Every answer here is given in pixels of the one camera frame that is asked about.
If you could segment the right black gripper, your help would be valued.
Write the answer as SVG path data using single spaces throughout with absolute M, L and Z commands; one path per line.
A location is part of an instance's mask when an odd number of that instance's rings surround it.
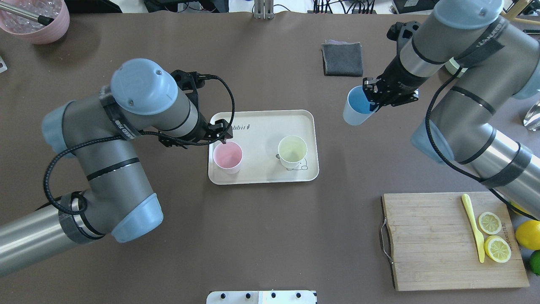
M 363 90 L 370 104 L 370 112 L 377 112 L 382 106 L 400 106 L 418 100 L 415 90 L 419 86 L 420 77 L 407 71 L 399 55 L 378 77 L 363 78 Z

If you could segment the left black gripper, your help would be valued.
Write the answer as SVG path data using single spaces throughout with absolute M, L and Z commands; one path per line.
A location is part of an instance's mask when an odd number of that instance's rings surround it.
M 195 108 L 190 109 L 181 125 L 170 130 L 160 130 L 159 133 L 175 138 L 175 140 L 171 140 L 158 137 L 158 141 L 166 147 L 187 148 L 188 144 L 181 144 L 177 140 L 197 143 L 201 140 L 212 141 L 216 139 L 216 141 L 219 140 L 222 144 L 226 144 L 227 140 L 233 138 L 231 125 L 226 119 L 219 119 L 214 124 L 210 124 L 206 121 L 204 115 Z

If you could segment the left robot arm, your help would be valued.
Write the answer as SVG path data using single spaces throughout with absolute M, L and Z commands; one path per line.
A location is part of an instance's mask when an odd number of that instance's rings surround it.
M 223 81 L 135 58 L 97 94 L 46 115 L 42 134 L 56 152 L 43 177 L 47 203 L 1 227 L 1 275 L 108 234 L 125 243 L 158 227 L 162 209 L 132 142 L 156 136 L 166 147 L 187 147 L 232 138 L 232 119 L 208 123 L 199 110 L 197 89 L 206 80 Z M 56 198 L 50 179 L 63 157 L 78 160 L 89 189 Z

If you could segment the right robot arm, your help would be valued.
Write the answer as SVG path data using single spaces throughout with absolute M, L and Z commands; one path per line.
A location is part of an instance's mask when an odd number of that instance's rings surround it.
M 539 92 L 539 41 L 502 16 L 502 0 L 440 0 L 376 78 L 363 79 L 370 109 L 417 100 L 417 89 L 450 59 L 465 73 L 428 107 L 411 139 L 438 162 L 539 219 L 539 157 L 489 124 L 507 100 Z

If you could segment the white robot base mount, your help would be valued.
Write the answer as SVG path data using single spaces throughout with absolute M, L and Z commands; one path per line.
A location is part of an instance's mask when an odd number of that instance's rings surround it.
M 316 291 L 311 290 L 235 290 L 208 294 L 207 304 L 316 304 Z

